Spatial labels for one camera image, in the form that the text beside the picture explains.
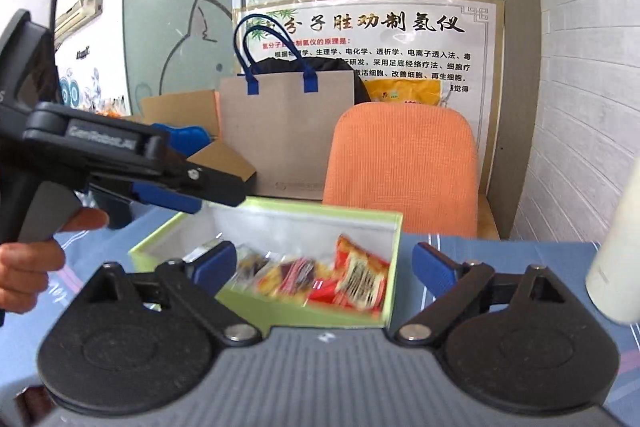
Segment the person's left hand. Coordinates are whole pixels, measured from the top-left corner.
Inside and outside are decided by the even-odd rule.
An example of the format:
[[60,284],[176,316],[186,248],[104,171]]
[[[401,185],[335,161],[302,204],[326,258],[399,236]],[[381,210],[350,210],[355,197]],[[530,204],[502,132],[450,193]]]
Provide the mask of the person's left hand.
[[23,314],[34,309],[48,288],[49,273],[61,270],[65,254],[55,239],[1,245],[1,310]]

